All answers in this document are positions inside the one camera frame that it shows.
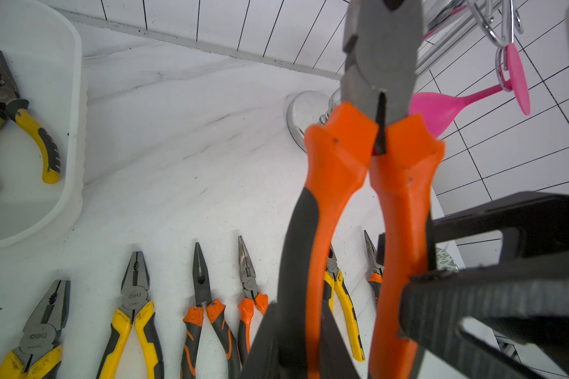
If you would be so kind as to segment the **yellow combination pliers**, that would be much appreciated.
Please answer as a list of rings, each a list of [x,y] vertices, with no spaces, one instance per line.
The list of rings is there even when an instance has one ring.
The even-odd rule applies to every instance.
[[[62,362],[59,339],[69,316],[69,280],[56,280],[23,329],[23,336],[0,366],[0,378],[56,378]]]
[[[327,302],[331,312],[333,312],[333,295],[337,296],[341,303],[341,308],[343,309],[350,347],[352,349],[352,356],[358,362],[364,362],[365,353],[360,338],[356,311],[346,287],[343,273],[338,267],[338,260],[333,250],[333,246],[330,246],[324,273],[322,300]]]
[[[156,331],[155,307],[149,298],[150,276],[142,251],[134,251],[121,285],[120,305],[99,366],[98,378],[114,378],[126,342],[134,329],[142,347],[148,378],[164,377],[164,357]]]

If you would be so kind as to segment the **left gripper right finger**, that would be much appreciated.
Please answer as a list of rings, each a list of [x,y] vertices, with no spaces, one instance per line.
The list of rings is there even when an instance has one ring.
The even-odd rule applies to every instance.
[[[569,251],[415,276],[401,295],[403,333],[462,374],[536,378],[534,371],[464,331],[465,317],[537,345],[569,376]]]

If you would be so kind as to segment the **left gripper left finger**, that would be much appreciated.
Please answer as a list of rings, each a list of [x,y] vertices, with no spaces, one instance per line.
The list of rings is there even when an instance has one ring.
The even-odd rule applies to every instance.
[[[269,305],[251,352],[242,366],[241,378],[302,378],[304,370],[289,370],[281,354],[277,332],[278,305]],[[319,374],[321,378],[358,378],[359,374],[349,356],[345,341],[328,305],[322,305],[319,343]]]

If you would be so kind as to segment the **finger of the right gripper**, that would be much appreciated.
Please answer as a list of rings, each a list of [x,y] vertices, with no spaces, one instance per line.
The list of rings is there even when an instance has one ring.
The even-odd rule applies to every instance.
[[[501,232],[502,262],[550,256],[569,268],[569,195],[519,192],[432,222],[434,243]]]

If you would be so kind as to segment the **white plastic storage box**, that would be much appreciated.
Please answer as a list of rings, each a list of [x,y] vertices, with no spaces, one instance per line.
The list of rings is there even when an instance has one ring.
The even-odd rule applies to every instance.
[[[79,217],[87,88],[76,28],[38,1],[0,1],[0,249]]]

